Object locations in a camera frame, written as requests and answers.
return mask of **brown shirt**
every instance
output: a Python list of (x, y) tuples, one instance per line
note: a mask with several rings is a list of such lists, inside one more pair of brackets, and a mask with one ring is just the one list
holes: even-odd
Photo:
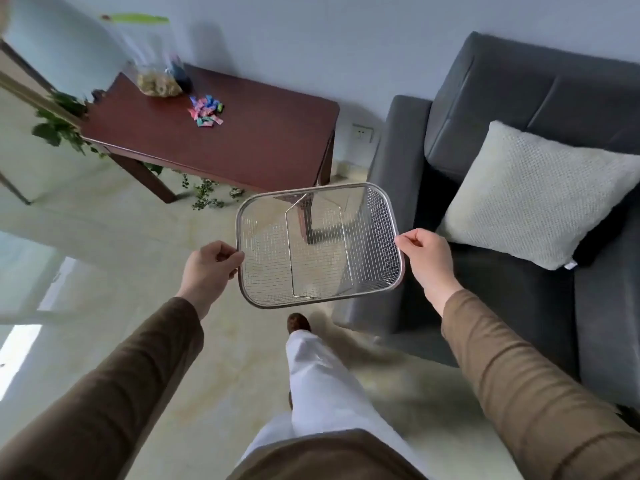
[[(640, 434), (542, 357), (472, 293), (447, 302), (442, 332), (527, 480), (638, 479)], [(123, 478), (202, 349), (193, 307), (171, 298), (0, 451), (0, 479)], [(423, 479), (364, 431), (254, 451), (230, 479)]]

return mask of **white pants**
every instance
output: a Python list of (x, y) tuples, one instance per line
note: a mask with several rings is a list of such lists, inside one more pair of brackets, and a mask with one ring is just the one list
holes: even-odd
[(388, 444), (421, 472), (411, 447), (382, 419), (358, 382), (317, 335), (298, 330), (287, 341), (293, 412), (269, 421), (242, 455), (260, 446), (300, 436), (364, 429)]

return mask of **tile floor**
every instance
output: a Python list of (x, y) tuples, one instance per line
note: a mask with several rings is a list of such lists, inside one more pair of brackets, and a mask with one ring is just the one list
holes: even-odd
[[(0, 187), (0, 346), (13, 347), (0, 369), (0, 445), (172, 296), (190, 250), (235, 241), (237, 204), (165, 205), (110, 161), (32, 137), (32, 113), (0, 91), (0, 166), (35, 199), (27, 207)], [(165, 179), (180, 191), (179, 176)], [(460, 371), (372, 346), (329, 323), (326, 305), (301, 311), (432, 478), (521, 478)], [(261, 425), (288, 408), (287, 313), (253, 308), (228, 287), (130, 478), (228, 475)]]

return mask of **sofa backrest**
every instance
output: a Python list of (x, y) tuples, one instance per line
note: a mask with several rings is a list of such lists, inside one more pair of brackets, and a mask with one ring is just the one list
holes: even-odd
[(640, 66), (471, 33), (431, 106), (424, 154), (460, 183), (493, 120), (640, 154)]

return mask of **stainless steel basket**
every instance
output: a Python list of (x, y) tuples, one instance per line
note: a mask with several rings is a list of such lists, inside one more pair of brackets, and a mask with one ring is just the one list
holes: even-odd
[(236, 217), (239, 283), (259, 308), (395, 288), (404, 274), (387, 194), (370, 183), (254, 195)]

